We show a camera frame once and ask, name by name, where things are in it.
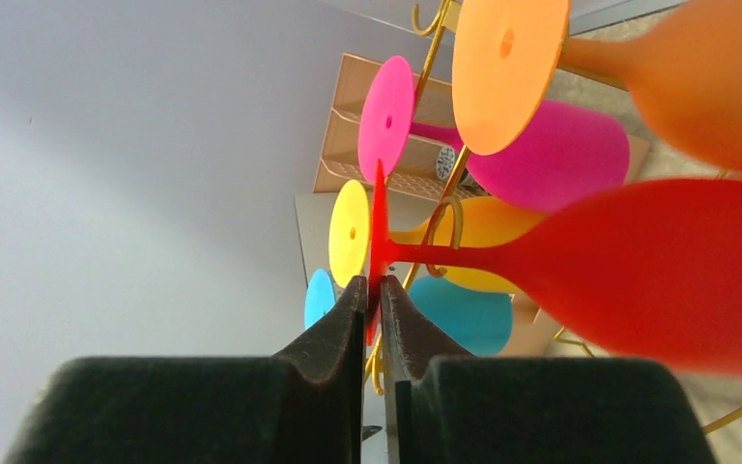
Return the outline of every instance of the plastic wine glass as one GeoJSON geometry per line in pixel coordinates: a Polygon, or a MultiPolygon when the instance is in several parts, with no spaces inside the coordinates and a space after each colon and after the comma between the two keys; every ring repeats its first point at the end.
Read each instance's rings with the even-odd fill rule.
{"type": "Polygon", "coordinates": [[[568,6],[568,0],[463,3],[453,106],[474,152],[495,153],[519,136],[558,65],[623,83],[659,137],[742,171],[742,1],[690,0],[646,34],[615,43],[565,40],[568,6]]]}
{"type": "Polygon", "coordinates": [[[337,293],[328,271],[318,269],[308,281],[305,292],[305,309],[303,311],[303,325],[306,330],[323,318],[337,303],[337,293]]]}
{"type": "MultiPolygon", "coordinates": [[[[439,141],[456,151],[456,128],[414,121],[414,77],[401,56],[388,59],[368,91],[359,123],[360,171],[373,182],[377,160],[393,171],[409,135],[439,141]]],[[[466,165],[484,189],[520,208],[551,213],[595,192],[624,183],[630,144],[624,128],[598,111],[543,101],[525,131],[488,157],[471,155],[466,165]]]]}
{"type": "MultiPolygon", "coordinates": [[[[510,206],[490,196],[467,198],[460,201],[460,206],[464,218],[461,241],[463,247],[492,247],[510,242],[546,217],[541,213],[510,206]]],[[[391,231],[391,237],[401,244],[421,244],[427,233],[429,220],[426,219],[413,230],[391,231]]],[[[454,212],[446,211],[434,233],[434,244],[451,243],[453,222],[454,212]]],[[[368,224],[368,194],[359,181],[351,180],[337,195],[328,236],[328,261],[334,280],[341,287],[345,287],[353,276],[360,274],[367,262],[370,240],[368,224]],[[347,229],[354,229],[354,235],[351,232],[345,234],[347,229]]],[[[478,292],[519,291],[510,281],[477,269],[448,267],[444,277],[456,285],[478,292]]]]}
{"type": "Polygon", "coordinates": [[[380,168],[372,296],[379,298],[381,276],[397,261],[486,270],[608,351],[742,375],[742,181],[633,184],[571,205],[507,244],[453,249],[391,240],[380,168]]]}
{"type": "Polygon", "coordinates": [[[431,276],[417,279],[408,294],[419,312],[476,356],[499,353],[510,338],[510,295],[474,292],[431,276]]]}

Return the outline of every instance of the gold metal rack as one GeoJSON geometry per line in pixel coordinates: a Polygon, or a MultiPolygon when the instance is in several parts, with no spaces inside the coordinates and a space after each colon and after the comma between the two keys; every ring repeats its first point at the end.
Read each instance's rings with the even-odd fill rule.
{"type": "MultiPolygon", "coordinates": [[[[434,19],[431,21],[431,24],[427,28],[422,28],[419,25],[419,5],[414,5],[414,9],[412,10],[412,26],[414,28],[414,31],[417,33],[420,37],[427,37],[431,34],[434,34],[434,37],[431,41],[431,46],[428,49],[428,55],[425,57],[425,63],[422,66],[422,73],[419,76],[419,80],[416,84],[416,99],[414,106],[419,105],[419,99],[422,96],[422,91],[425,88],[425,84],[428,82],[428,78],[430,76],[431,70],[434,66],[434,61],[437,57],[437,52],[439,51],[440,45],[442,43],[442,37],[444,35],[444,31],[447,29],[451,32],[456,31],[456,26],[459,21],[459,13],[462,8],[462,5],[455,0],[442,0],[440,3],[439,10],[437,11],[436,15],[434,16],[434,19]]],[[[566,41],[562,48],[562,53],[566,52],[566,41]]],[[[611,85],[613,87],[626,90],[623,86],[623,84],[620,84],[613,80],[612,78],[608,78],[605,76],[595,75],[590,72],[582,72],[578,69],[563,69],[564,71],[568,71],[571,73],[575,73],[577,75],[581,75],[583,77],[596,80],[602,83],[605,83],[607,85],[611,85]]],[[[441,199],[437,203],[437,207],[434,210],[434,213],[431,215],[431,218],[428,222],[428,227],[425,231],[425,236],[423,237],[422,243],[428,244],[433,243],[433,236],[436,231],[437,226],[439,225],[440,221],[442,220],[442,216],[444,214],[444,211],[447,206],[451,206],[454,210],[454,228],[453,228],[453,237],[451,239],[451,246],[452,247],[458,247],[459,242],[461,240],[461,233],[462,233],[462,226],[463,226],[463,219],[462,219],[462,208],[458,204],[458,201],[451,201],[452,200],[452,194],[453,191],[458,187],[459,182],[462,178],[462,174],[465,171],[465,164],[468,162],[468,158],[471,156],[471,150],[465,146],[463,147],[462,151],[459,154],[459,157],[457,158],[456,162],[453,165],[453,169],[451,170],[450,177],[447,180],[447,183],[445,184],[445,188],[442,191],[441,199]]],[[[725,179],[725,177],[729,174],[729,171],[726,169],[721,170],[718,175],[716,176],[716,179],[725,179]]],[[[414,283],[414,279],[416,278],[416,274],[419,271],[419,263],[412,263],[411,267],[408,270],[408,273],[406,274],[405,281],[403,282],[403,287],[406,291],[408,291],[411,288],[411,285],[414,283]]],[[[435,269],[429,269],[429,272],[432,276],[441,276],[442,270],[435,270],[435,269]]],[[[563,334],[565,328],[561,328],[561,330],[558,331],[558,333],[554,336],[554,341],[558,343],[564,343],[569,344],[573,346],[578,346],[586,356],[595,358],[595,354],[592,352],[592,350],[587,346],[586,343],[580,340],[573,340],[569,338],[564,338],[563,334]]],[[[375,391],[377,394],[382,395],[385,394],[385,390],[382,388],[381,382],[380,382],[380,376],[383,373],[384,365],[383,365],[383,350],[381,349],[382,346],[382,334],[377,338],[376,344],[374,345],[374,349],[372,351],[371,356],[369,357],[366,365],[365,365],[365,379],[369,376],[372,377],[372,380],[374,382],[375,391]]],[[[702,429],[704,434],[708,434],[711,432],[714,432],[716,430],[721,429],[722,427],[737,421],[742,418],[742,406],[735,409],[734,411],[726,414],[725,416],[714,420],[710,422],[709,424],[705,425],[702,429]]]]}

